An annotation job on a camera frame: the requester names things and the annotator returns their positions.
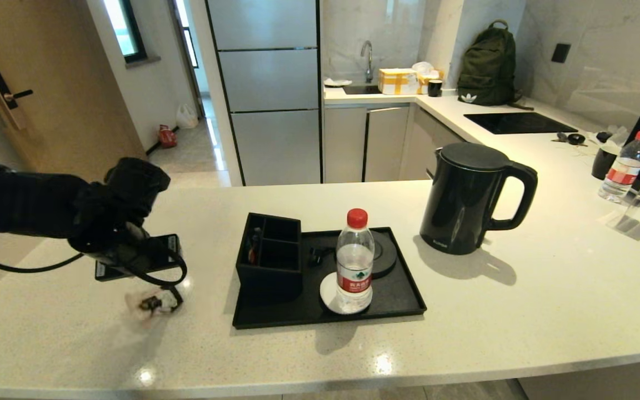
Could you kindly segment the dark-framed window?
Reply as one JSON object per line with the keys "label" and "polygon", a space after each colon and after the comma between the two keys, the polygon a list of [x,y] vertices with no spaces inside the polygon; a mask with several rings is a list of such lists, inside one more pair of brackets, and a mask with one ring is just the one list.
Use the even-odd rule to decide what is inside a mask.
{"label": "dark-framed window", "polygon": [[127,64],[147,59],[132,0],[103,0],[121,54]]}

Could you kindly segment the clear acrylic sign holder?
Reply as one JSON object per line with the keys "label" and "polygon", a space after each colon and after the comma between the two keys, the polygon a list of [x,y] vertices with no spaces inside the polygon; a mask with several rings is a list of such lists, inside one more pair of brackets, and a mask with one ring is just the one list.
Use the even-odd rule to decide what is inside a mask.
{"label": "clear acrylic sign holder", "polygon": [[628,238],[640,241],[640,221],[636,218],[638,210],[640,210],[640,190],[624,212],[607,216],[605,225]]}

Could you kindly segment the black organizer box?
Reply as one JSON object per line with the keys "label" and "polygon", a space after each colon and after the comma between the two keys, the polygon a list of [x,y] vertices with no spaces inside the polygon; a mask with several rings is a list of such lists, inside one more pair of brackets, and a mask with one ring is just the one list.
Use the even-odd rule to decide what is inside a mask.
{"label": "black organizer box", "polygon": [[[253,235],[261,239],[257,265],[247,263],[247,243]],[[300,220],[249,213],[236,256],[241,293],[273,301],[297,298],[304,285],[301,250]]]}

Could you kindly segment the black electric kettle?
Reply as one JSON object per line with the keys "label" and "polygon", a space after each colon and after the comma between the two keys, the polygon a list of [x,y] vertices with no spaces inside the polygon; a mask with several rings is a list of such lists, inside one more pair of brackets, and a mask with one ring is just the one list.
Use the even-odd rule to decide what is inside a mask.
{"label": "black electric kettle", "polygon": [[[437,167],[419,235],[438,251],[467,255],[482,246],[487,231],[518,228],[533,203],[538,172],[482,144],[452,143],[435,150]],[[508,178],[523,184],[523,194],[511,219],[493,212]]]}

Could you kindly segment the red-label water bottle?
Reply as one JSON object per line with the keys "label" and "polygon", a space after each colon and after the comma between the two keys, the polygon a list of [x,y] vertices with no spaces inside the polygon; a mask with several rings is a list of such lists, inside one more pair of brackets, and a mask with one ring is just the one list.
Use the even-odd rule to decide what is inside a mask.
{"label": "red-label water bottle", "polygon": [[374,256],[368,213],[363,208],[351,208],[336,243],[336,293],[341,314],[355,314],[370,306]]}
{"label": "red-label water bottle", "polygon": [[615,158],[598,190],[610,202],[621,203],[640,173],[640,130]]}

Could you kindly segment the yellow-taped cardboard box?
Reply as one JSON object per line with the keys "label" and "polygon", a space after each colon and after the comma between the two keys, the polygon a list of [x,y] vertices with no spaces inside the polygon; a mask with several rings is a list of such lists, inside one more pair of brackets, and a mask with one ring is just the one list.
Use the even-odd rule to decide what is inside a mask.
{"label": "yellow-taped cardboard box", "polygon": [[382,94],[420,94],[417,71],[411,68],[379,69],[378,88]]}

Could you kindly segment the brown wooden door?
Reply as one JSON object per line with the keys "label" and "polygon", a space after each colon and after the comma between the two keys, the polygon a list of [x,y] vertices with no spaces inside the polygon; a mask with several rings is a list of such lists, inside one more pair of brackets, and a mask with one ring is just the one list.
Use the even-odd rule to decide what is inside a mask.
{"label": "brown wooden door", "polygon": [[146,159],[86,0],[0,0],[0,72],[27,127],[0,107],[0,162],[102,179],[123,157]]}

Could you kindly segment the chrome kitchen faucet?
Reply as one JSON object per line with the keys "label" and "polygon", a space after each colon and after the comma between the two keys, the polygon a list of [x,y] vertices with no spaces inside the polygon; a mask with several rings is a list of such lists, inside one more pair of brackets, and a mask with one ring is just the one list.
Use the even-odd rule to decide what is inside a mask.
{"label": "chrome kitchen faucet", "polygon": [[364,82],[371,84],[373,82],[373,46],[370,40],[365,40],[361,48],[361,57],[366,59],[366,68],[364,71]]}

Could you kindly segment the pink white tea packet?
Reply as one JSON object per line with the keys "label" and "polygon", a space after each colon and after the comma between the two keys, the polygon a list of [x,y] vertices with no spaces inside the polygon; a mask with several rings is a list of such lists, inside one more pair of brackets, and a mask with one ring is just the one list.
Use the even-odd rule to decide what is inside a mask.
{"label": "pink white tea packet", "polygon": [[130,304],[130,293],[125,294],[124,300],[130,314],[141,322],[152,321],[152,319],[159,316],[171,316],[182,306],[167,306],[167,301],[172,301],[173,298],[163,293],[160,288],[158,288],[158,304],[156,306],[132,306]]}

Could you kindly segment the white round coaster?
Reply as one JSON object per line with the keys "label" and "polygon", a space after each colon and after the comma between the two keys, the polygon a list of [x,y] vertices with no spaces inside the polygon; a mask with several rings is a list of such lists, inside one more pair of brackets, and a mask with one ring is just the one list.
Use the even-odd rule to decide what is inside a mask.
{"label": "white round coaster", "polygon": [[333,272],[322,279],[319,294],[323,304],[331,312],[350,316],[365,311],[373,299],[373,286],[361,293],[350,293],[338,283],[338,273]]}

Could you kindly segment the black keys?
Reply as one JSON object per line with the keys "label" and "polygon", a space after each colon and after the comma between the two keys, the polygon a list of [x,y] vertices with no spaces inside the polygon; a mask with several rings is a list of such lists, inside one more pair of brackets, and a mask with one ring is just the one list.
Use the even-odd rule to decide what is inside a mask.
{"label": "black keys", "polygon": [[579,133],[566,134],[564,132],[558,132],[556,139],[552,139],[552,142],[567,143],[572,146],[580,146],[580,147],[587,146],[585,144],[585,141],[586,141],[586,137],[582,134],[579,134]]}

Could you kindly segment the black serving tray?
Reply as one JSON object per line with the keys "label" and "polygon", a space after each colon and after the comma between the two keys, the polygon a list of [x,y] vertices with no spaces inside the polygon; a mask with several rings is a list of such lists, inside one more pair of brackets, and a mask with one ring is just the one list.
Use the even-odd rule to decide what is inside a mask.
{"label": "black serving tray", "polygon": [[334,248],[338,231],[301,233],[301,261],[304,271],[302,293],[294,299],[250,298],[241,293],[234,309],[233,327],[257,329],[343,321],[370,321],[384,317],[421,316],[427,309],[411,271],[389,227],[374,228],[388,233],[398,251],[393,271],[381,279],[372,278],[373,299],[363,312],[343,316],[331,312],[322,302],[322,279],[336,271]]}

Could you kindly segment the white kitchen base cabinets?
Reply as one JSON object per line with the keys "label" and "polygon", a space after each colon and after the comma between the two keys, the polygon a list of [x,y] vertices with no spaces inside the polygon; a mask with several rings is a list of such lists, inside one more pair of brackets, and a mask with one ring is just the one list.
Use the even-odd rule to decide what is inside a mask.
{"label": "white kitchen base cabinets", "polygon": [[464,142],[415,104],[340,104],[323,118],[323,180],[331,184],[432,179],[434,150]]}

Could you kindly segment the silver tall refrigerator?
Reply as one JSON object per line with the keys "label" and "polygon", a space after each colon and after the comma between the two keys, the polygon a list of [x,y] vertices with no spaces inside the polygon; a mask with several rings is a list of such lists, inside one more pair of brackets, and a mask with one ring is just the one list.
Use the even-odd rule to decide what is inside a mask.
{"label": "silver tall refrigerator", "polygon": [[206,0],[242,182],[322,182],[318,0]]}

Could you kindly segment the black induction cooktop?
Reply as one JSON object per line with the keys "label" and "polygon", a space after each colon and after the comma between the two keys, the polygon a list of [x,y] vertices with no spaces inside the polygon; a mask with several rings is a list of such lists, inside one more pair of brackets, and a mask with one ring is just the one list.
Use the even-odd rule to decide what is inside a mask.
{"label": "black induction cooktop", "polygon": [[495,135],[578,132],[578,129],[538,112],[465,114],[464,117]]}

